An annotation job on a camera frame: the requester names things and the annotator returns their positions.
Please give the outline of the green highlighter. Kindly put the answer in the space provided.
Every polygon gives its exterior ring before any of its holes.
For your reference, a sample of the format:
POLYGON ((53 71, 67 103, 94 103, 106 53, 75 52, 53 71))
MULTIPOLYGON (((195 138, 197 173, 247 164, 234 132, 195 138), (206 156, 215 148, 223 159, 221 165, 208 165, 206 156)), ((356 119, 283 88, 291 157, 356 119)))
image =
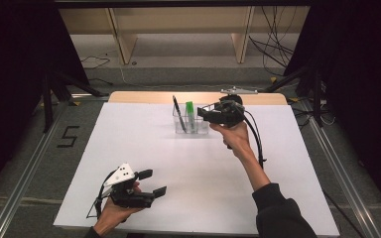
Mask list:
POLYGON ((187 111, 188 121, 190 125, 190 132, 195 133, 196 127, 194 123, 193 103, 191 101, 186 102, 186 111, 187 111))

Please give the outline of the person's left hand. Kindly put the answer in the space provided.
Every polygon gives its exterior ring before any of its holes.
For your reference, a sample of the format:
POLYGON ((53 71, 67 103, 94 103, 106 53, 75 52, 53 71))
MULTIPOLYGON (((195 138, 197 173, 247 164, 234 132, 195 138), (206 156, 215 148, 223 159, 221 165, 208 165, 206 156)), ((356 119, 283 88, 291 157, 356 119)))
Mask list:
POLYGON ((125 222, 132 214, 141 211, 141 208, 125 208, 116 205, 108 197, 101 215, 92 229, 99 237, 104 237, 113 231, 119 224, 125 222))

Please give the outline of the black metal frame bar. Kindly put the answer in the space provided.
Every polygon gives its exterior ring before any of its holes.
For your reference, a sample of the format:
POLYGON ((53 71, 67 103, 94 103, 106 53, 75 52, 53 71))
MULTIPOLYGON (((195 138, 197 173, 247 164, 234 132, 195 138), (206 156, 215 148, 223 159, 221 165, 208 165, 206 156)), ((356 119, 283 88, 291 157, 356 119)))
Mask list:
POLYGON ((320 0, 54 0, 59 8, 312 6, 320 0))

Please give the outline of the wooden table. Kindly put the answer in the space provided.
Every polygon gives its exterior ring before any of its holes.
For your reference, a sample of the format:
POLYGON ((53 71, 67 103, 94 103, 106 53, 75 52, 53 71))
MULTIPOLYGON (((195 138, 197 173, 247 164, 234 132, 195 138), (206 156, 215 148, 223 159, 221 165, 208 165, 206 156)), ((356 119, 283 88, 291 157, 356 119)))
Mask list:
MULTIPOLYGON (((108 101, 172 104, 173 96, 179 102, 192 101, 194 104, 206 105, 216 102, 223 94, 220 92, 115 91, 110 95, 108 101)), ((281 93, 243 94, 241 98, 244 105, 287 105, 287 99, 281 93)))

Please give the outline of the white table sheet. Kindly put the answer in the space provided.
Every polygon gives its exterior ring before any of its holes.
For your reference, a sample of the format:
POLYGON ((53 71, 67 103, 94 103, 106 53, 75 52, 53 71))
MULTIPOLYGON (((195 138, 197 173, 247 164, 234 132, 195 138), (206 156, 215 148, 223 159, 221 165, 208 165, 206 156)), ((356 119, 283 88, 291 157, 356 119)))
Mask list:
MULTIPOLYGON (((318 182, 293 110, 288 105, 250 105, 260 131, 264 170, 294 199, 319 237, 339 232, 318 182)), ((103 180, 122 164, 152 170, 144 191, 164 196, 121 225, 123 231, 194 235, 257 233, 252 187, 219 133, 179 134, 170 104, 106 103, 55 220, 58 227, 94 224, 91 205, 103 180)))

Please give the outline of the aluminium floor rail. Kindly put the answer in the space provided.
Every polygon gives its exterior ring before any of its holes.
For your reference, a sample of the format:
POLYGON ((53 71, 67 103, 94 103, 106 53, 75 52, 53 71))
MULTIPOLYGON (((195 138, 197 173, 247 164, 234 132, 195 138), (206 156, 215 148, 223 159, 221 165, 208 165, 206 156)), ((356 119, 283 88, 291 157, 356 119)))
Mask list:
POLYGON ((316 138, 324 151, 325 157, 336 176, 338 184, 362 229, 364 238, 381 238, 381 232, 372 217, 372 213, 360 197, 359 192, 349 177, 348 171, 343 167, 330 139, 323 127, 319 125, 319 122, 320 119, 316 120, 314 116, 310 118, 310 126, 313 129, 316 138))
POLYGON ((68 108, 67 102, 59 103, 55 110, 54 122, 46 132, 40 134, 37 145, 32 154, 28 157, 28 162, 23 166, 22 172, 16 179, 16 183, 10 188, 8 196, 0 198, 0 238, 5 236, 5 233, 11 224, 11 221, 22 202, 22 199, 27 192, 27 189, 45 155, 46 150, 54 136, 54 133, 59 126, 60 119, 68 108))

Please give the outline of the black pen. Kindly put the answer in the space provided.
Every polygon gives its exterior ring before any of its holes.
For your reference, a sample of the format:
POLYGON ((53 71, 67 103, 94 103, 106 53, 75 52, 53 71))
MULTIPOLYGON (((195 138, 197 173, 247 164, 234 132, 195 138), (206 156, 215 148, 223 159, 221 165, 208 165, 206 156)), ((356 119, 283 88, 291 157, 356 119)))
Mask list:
POLYGON ((179 119, 181 128, 184 131, 184 133, 186 133, 187 132, 187 128, 186 128, 185 122, 183 120, 182 113, 181 113, 181 110, 180 110, 180 106, 179 106, 179 103, 178 103, 177 98, 175 97, 175 95, 173 95, 173 102, 174 102, 175 111, 177 113, 177 118, 179 119))

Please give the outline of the black tripod stand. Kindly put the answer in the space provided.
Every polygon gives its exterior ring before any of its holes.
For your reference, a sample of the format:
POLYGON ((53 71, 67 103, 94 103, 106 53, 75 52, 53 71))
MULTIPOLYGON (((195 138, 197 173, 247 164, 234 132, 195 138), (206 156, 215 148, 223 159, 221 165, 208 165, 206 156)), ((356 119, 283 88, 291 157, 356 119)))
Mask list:
POLYGON ((285 76, 281 80, 273 83, 271 86, 260 89, 260 92, 273 93, 297 78, 300 80, 296 89, 298 96, 307 96, 310 92, 314 94, 313 116, 318 125, 321 127, 321 71, 318 66, 302 66, 301 68, 290 73, 288 76, 285 76))
POLYGON ((48 132, 54 122, 54 113, 52 105, 53 93, 59 102, 70 102, 73 100, 72 94, 67 89, 67 85, 73 85, 85 92, 88 92, 95 97, 108 96, 108 93, 100 92, 92 88, 89 84, 80 82, 78 79, 63 73, 61 71, 50 71, 47 73, 42 80, 42 90, 43 90, 43 103, 45 110, 45 128, 44 132, 48 132))

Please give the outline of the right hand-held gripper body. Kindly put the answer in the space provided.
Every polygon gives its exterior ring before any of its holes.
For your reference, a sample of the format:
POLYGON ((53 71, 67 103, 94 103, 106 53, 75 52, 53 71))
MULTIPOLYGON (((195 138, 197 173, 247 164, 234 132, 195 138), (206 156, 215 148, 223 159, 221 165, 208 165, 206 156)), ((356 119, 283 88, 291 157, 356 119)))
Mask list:
POLYGON ((222 96, 215 102, 212 111, 215 112, 214 122, 226 127, 233 127, 246 119, 246 108, 243 105, 242 95, 257 94, 257 90, 231 87, 221 89, 222 96))

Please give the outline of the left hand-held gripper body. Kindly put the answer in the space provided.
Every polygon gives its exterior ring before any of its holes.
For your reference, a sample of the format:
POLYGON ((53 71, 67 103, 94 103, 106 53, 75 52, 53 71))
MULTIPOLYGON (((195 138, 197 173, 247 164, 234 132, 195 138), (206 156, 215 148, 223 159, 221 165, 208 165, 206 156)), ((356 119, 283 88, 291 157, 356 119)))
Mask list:
POLYGON ((137 173, 128 163, 124 163, 103 183, 104 187, 109 188, 106 194, 116 205, 126 208, 149 208, 152 205, 155 200, 152 192, 134 190, 137 173))

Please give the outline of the black curtain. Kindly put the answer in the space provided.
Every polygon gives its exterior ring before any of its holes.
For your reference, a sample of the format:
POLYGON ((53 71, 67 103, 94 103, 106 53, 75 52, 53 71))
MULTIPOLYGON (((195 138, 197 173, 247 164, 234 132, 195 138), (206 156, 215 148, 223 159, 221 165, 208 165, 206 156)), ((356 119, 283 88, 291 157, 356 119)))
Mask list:
POLYGON ((55 0, 0 0, 0 172, 52 71, 88 83, 55 0))
POLYGON ((329 50, 322 80, 333 113, 381 192, 381 0, 314 0, 290 74, 329 50))

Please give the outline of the person's right hand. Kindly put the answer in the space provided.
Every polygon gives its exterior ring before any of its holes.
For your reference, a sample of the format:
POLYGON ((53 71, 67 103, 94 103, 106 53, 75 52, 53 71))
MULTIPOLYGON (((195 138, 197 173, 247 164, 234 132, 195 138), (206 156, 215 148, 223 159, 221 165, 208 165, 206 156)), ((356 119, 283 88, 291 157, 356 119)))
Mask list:
POLYGON ((214 123, 210 123, 209 127, 222 135, 223 144, 230 147, 234 156, 239 160, 254 158, 245 122, 240 122, 231 128, 214 123))

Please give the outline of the clear plastic pen organizer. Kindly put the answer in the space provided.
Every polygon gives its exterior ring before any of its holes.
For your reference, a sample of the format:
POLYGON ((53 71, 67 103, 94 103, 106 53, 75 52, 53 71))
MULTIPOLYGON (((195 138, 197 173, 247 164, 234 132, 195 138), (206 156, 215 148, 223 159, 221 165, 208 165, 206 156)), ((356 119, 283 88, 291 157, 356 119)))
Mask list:
POLYGON ((200 135, 203 135, 203 134, 208 133, 208 123, 206 121, 203 121, 201 117, 197 116, 197 111, 196 111, 195 106, 193 106, 193 112, 194 112, 194 123, 195 123, 195 127, 196 127, 196 132, 191 133, 190 132, 190 125, 189 125, 189 121, 188 121, 188 115, 187 115, 187 111, 186 111, 186 105, 185 104, 179 104, 179 106, 180 106, 180 110, 182 113, 183 120, 184 120, 186 128, 187 128, 187 132, 184 133, 184 131, 182 130, 179 119, 177 118, 177 113, 175 111, 175 107, 173 107, 173 119, 174 119, 175 131, 177 134, 200 134, 200 135))

